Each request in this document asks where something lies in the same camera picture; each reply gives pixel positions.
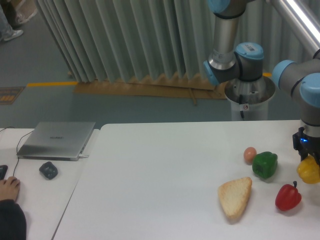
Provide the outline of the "dark sleeved forearm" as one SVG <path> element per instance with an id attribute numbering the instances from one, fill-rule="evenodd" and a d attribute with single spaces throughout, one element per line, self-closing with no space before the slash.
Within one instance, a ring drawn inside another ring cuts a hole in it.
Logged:
<path id="1" fill-rule="evenodd" d="M 26 240 L 27 222 L 20 205 L 12 199 L 0 201 L 0 239 Z"/>

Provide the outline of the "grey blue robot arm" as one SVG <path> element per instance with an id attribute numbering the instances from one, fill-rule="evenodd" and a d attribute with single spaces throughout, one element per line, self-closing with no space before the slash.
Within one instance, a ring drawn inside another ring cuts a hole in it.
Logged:
<path id="1" fill-rule="evenodd" d="M 239 79 L 254 82 L 262 77 L 262 47 L 241 43 L 234 47 L 240 16 L 246 0 L 209 0 L 208 7 L 216 16 L 213 51 L 204 61 L 209 81 L 217 85 Z M 311 155 L 320 162 L 320 21 L 300 0 L 269 2 L 286 20 L 293 33 L 312 59 L 302 63 L 279 62 L 272 71 L 272 81 L 290 95 L 300 107 L 301 127 L 292 136 L 293 148 L 301 159 Z"/>

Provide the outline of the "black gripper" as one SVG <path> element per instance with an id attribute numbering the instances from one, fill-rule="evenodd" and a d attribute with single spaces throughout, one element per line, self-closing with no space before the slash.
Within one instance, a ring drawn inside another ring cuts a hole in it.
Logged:
<path id="1" fill-rule="evenodd" d="M 293 149 L 298 151 L 302 162 L 309 155 L 312 156 L 317 165 L 320 164 L 320 138 L 304 133 L 303 126 L 298 128 L 298 132 L 292 135 Z"/>

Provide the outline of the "person's bare hand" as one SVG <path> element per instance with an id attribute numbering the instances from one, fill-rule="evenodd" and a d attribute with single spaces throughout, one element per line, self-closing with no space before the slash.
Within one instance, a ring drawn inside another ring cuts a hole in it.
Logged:
<path id="1" fill-rule="evenodd" d="M 15 199 L 15 181 L 16 177 L 10 176 L 8 179 L 4 179 L 0 181 L 0 200 L 13 200 L 14 202 L 17 201 Z"/>

